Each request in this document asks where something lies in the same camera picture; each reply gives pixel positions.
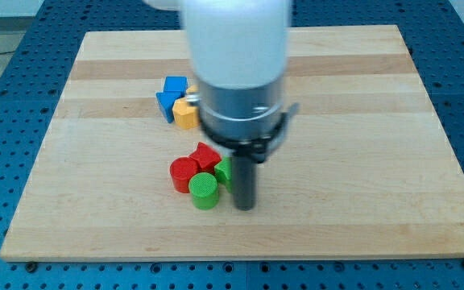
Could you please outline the yellow block behind arm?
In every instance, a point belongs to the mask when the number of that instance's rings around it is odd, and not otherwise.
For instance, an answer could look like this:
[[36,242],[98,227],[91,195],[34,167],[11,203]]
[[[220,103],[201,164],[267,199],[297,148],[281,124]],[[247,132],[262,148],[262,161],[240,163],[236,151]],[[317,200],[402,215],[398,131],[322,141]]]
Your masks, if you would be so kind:
[[186,89],[185,93],[188,94],[188,95],[198,94],[198,93],[199,93],[198,86],[197,86],[197,85],[190,85],[190,86]]

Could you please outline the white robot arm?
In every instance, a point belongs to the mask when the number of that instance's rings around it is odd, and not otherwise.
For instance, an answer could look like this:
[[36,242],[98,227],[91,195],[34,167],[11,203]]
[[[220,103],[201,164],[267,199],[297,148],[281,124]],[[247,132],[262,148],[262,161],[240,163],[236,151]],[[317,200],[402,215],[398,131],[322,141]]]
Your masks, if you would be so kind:
[[290,0],[145,0],[178,12],[199,91],[201,127],[260,164],[283,142]]

